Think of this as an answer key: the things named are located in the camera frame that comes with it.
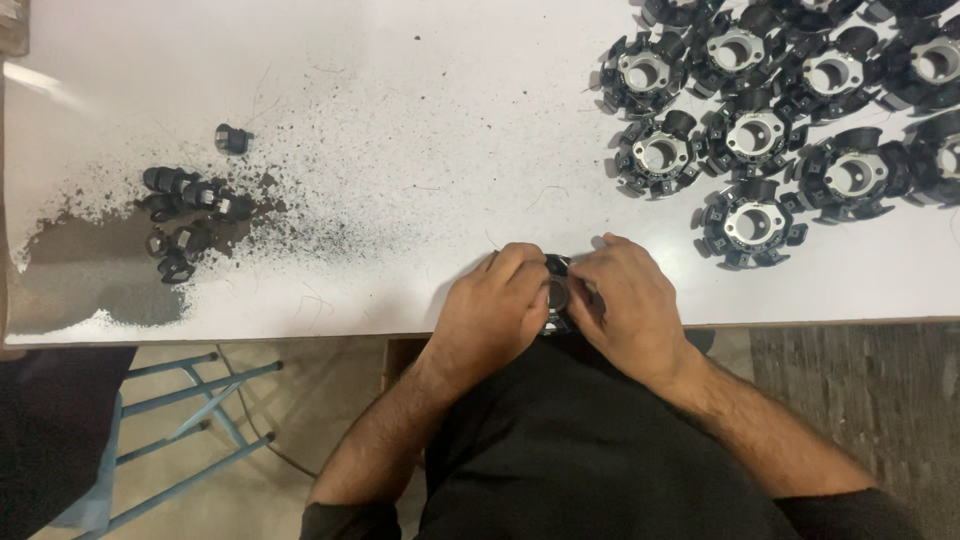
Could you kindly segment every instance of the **black shirt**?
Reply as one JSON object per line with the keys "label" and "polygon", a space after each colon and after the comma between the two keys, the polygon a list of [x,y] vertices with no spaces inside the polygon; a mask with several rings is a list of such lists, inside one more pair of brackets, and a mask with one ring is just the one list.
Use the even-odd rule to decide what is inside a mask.
{"label": "black shirt", "polygon": [[[871,489],[773,501],[580,336],[538,338],[454,405],[418,538],[920,538]],[[399,538],[390,504],[310,504],[301,540]]]}

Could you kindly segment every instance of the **hairy forearm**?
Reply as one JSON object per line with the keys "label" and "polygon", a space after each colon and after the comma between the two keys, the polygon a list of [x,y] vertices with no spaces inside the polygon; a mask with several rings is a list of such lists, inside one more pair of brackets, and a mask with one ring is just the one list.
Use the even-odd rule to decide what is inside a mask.
{"label": "hairy forearm", "polygon": [[403,493],[420,451],[458,397],[421,360],[349,429],[308,503],[393,503]]}
{"label": "hairy forearm", "polygon": [[772,498],[834,495],[876,482],[836,445],[755,387],[697,355],[661,396],[689,412]]}

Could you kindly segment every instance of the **gray floor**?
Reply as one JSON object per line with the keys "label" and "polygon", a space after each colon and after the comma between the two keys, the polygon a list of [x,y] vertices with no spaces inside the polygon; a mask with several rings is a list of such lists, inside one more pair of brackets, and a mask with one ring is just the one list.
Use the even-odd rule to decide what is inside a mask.
{"label": "gray floor", "polygon": [[[821,432],[843,445],[901,498],[931,539],[955,538],[960,475],[957,358],[960,327],[901,325],[787,330],[719,331],[710,355],[737,375],[783,399]],[[227,344],[235,369],[283,359],[283,371],[250,381],[253,420],[273,430],[276,445],[318,471],[350,423],[377,396],[384,341],[379,337]],[[212,350],[207,346],[143,347],[142,367]],[[227,374],[222,363],[201,365],[205,378]],[[121,392],[135,403],[184,388],[168,372],[129,380]],[[120,452],[169,433],[203,404],[193,398],[123,422]],[[239,400],[225,402],[253,440]],[[122,511],[185,479],[233,450],[215,423],[117,471],[114,511]],[[169,538],[297,538],[311,480],[266,449],[164,503],[108,536]],[[425,498],[418,474],[398,505],[404,536],[417,530]],[[45,529],[36,539],[70,538]]]}

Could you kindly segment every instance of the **wooden floor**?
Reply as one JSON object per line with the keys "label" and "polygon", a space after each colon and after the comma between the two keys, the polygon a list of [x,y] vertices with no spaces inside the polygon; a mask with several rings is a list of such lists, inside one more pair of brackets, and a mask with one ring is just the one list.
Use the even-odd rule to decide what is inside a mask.
{"label": "wooden floor", "polygon": [[960,538],[960,324],[750,330],[757,386],[864,464],[930,539]]}

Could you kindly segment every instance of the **black cable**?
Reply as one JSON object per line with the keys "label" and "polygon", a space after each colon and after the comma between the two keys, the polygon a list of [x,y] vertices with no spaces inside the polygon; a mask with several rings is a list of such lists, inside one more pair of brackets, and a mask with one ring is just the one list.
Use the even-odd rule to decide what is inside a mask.
{"label": "black cable", "polygon": [[[217,347],[217,354],[220,355],[220,358],[224,360],[224,365],[227,366],[227,371],[229,371],[231,375],[234,375],[233,366],[230,365],[230,361],[229,359],[227,359],[227,355],[224,354],[224,350],[220,347],[219,343],[216,345],[216,347]],[[256,430],[256,426],[253,424],[253,418],[251,418],[250,411],[247,409],[247,400],[245,400],[243,397],[242,386],[237,388],[237,395],[240,396],[240,405],[243,407],[243,413],[244,413],[244,416],[247,417],[247,422],[250,422],[250,427],[253,430],[253,434],[256,435],[257,439],[262,438],[263,435],[261,435],[260,432]],[[270,452],[273,452],[274,454],[276,454],[276,456],[279,457],[280,459],[286,461],[287,464],[293,467],[294,469],[297,469],[298,471],[304,473],[305,475],[309,476],[312,479],[317,479],[317,476],[318,476],[317,473],[311,473],[309,469],[300,465],[299,463],[294,461],[291,457],[288,457],[283,452],[274,448],[274,445],[272,443],[267,443],[267,449],[269,449]]]}

